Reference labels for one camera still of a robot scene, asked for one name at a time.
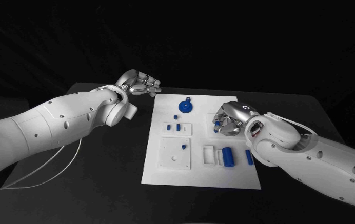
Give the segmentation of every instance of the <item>black table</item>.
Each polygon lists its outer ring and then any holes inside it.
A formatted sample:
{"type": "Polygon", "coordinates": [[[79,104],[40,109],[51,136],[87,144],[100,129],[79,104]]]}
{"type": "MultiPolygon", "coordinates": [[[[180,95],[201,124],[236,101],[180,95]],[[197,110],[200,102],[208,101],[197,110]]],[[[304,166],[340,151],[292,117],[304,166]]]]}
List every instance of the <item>black table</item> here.
{"type": "MultiPolygon", "coordinates": [[[[77,83],[68,94],[103,85],[77,83]]],[[[164,88],[162,93],[237,96],[260,113],[279,114],[344,143],[311,96],[180,88],[164,88]]],[[[139,107],[133,120],[123,118],[115,127],[94,129],[83,139],[77,159],[55,180],[35,188],[0,191],[3,223],[322,223],[333,218],[353,219],[353,205],[318,193],[281,168],[257,160],[262,190],[142,185],[155,98],[132,95],[130,102],[139,107]]],[[[70,144],[50,165],[16,186],[50,179],[71,161],[77,147],[79,142],[70,144]]],[[[8,183],[57,151],[21,161],[8,183]]]]}

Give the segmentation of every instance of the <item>small blue block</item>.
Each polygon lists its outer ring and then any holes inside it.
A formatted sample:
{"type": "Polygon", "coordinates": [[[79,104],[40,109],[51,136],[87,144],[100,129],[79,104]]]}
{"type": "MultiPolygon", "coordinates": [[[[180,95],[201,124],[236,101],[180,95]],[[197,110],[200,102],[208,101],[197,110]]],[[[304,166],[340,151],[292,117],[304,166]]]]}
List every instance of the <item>small blue block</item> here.
{"type": "Polygon", "coordinates": [[[252,154],[250,154],[250,150],[246,150],[246,154],[247,154],[247,159],[249,159],[249,164],[253,165],[253,158],[252,158],[252,154]]]}
{"type": "Polygon", "coordinates": [[[234,159],[233,159],[232,147],[226,147],[223,149],[223,154],[224,154],[224,166],[226,167],[234,167],[234,159]]]}

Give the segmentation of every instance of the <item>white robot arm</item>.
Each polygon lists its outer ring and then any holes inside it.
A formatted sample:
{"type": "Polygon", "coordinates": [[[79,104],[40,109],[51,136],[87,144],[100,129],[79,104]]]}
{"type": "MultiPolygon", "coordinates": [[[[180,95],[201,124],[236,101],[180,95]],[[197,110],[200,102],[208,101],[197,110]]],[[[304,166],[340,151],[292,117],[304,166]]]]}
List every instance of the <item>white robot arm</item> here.
{"type": "Polygon", "coordinates": [[[120,77],[116,85],[92,92],[54,98],[25,113],[0,120],[0,170],[31,155],[63,147],[90,135],[105,124],[115,126],[132,119],[138,107],[129,95],[162,91],[161,81],[136,70],[120,77]]]}
{"type": "Polygon", "coordinates": [[[224,103],[213,122],[216,132],[236,136],[242,130],[257,160],[327,196],[355,205],[355,149],[314,134],[301,135],[283,117],[242,102],[224,103]]]}

